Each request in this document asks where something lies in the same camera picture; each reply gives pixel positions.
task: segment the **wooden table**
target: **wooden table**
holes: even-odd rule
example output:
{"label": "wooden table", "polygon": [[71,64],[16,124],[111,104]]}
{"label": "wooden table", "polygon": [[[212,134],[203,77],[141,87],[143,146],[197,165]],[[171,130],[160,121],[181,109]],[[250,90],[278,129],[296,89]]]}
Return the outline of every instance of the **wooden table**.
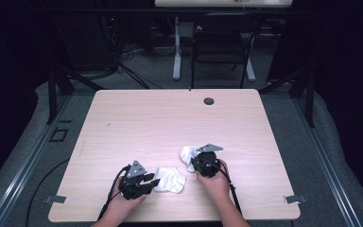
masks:
{"label": "wooden table", "polygon": [[[203,100],[215,103],[206,105]],[[127,221],[219,220],[183,146],[214,144],[236,187],[245,219],[294,219],[297,204],[257,91],[112,90],[96,93],[53,203],[51,221],[95,221],[118,171],[138,160],[148,171],[176,167],[187,177],[180,194],[152,192]]]}

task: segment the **white desk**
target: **white desk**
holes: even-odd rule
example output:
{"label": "white desk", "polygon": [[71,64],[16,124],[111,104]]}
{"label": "white desk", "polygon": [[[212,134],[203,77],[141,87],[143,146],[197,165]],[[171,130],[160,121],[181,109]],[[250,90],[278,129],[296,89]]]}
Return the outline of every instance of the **white desk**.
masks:
{"label": "white desk", "polygon": [[[206,105],[205,97],[215,103]],[[179,156],[208,143],[228,164],[245,219],[294,219],[297,204],[257,91],[115,90],[96,93],[49,219],[95,221],[117,172],[134,160],[148,171],[176,167],[187,177],[180,194],[152,192],[127,221],[219,220],[196,175]]]}
{"label": "white desk", "polygon": [[[155,0],[156,7],[163,8],[268,8],[285,9],[291,6],[292,0]],[[173,79],[181,77],[182,51],[180,48],[180,24],[179,18],[175,20],[175,63],[173,66]],[[251,60],[247,64],[249,81],[255,81]]]}

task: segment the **white tissue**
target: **white tissue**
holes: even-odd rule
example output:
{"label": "white tissue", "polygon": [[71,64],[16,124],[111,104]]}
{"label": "white tissue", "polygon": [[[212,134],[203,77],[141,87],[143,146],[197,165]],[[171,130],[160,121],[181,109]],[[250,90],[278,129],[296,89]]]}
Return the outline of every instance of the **white tissue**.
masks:
{"label": "white tissue", "polygon": [[184,146],[180,150],[181,159],[187,164],[187,170],[190,172],[195,172],[193,164],[191,163],[191,158],[195,158],[199,155],[196,147]]}
{"label": "white tissue", "polygon": [[159,167],[155,179],[161,179],[156,187],[155,192],[170,191],[179,193],[183,190],[186,177],[184,177],[175,167]]}

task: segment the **human hand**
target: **human hand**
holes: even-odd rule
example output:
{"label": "human hand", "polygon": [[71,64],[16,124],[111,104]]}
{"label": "human hand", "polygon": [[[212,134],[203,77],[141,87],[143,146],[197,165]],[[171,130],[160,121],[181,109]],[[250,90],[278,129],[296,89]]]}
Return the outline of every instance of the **human hand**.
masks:
{"label": "human hand", "polygon": [[[219,161],[221,163],[220,169],[228,173],[228,168],[226,163],[220,159]],[[229,181],[220,171],[218,171],[218,173],[212,178],[203,177],[197,171],[197,180],[199,180],[199,182],[202,183],[208,196],[212,201],[223,198],[225,199],[229,198],[229,190],[230,190]]]}
{"label": "human hand", "polygon": [[114,185],[112,196],[116,195],[113,200],[108,204],[108,208],[105,211],[102,218],[94,225],[97,226],[117,226],[123,222],[123,220],[129,215],[129,213],[137,206],[139,206],[147,198],[147,195],[143,195],[134,200],[126,200],[119,192],[119,184],[122,181],[119,178]]}

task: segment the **forearm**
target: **forearm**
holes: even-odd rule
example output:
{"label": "forearm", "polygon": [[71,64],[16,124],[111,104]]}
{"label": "forearm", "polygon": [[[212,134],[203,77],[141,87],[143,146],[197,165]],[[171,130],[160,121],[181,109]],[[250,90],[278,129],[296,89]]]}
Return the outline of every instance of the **forearm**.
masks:
{"label": "forearm", "polygon": [[104,216],[93,226],[94,227],[116,227],[128,216],[129,210],[120,210],[109,207]]}
{"label": "forearm", "polygon": [[250,227],[229,197],[213,200],[224,227]]}

